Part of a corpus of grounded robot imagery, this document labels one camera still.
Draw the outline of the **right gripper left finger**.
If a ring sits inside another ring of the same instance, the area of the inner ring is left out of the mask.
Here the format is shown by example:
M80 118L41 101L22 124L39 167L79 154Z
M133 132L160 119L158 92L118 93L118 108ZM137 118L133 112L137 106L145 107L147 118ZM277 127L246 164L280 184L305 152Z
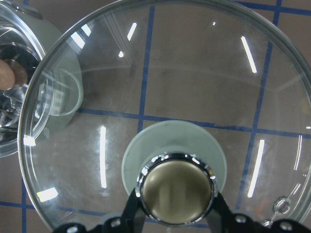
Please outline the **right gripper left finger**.
M103 223L91 230L80 223L66 223L57 227L56 233L141 233L145 222L145 213L141 202L133 190L120 215L105 217Z

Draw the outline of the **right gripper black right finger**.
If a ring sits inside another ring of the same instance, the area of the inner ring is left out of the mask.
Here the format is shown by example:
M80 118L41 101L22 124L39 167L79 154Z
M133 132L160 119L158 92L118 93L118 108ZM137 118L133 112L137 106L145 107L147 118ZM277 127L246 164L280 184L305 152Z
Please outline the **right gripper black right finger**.
M246 214L231 212L219 192L211 194L206 220L213 233L309 233L311 231L291 219L281 219L268 227L263 226Z

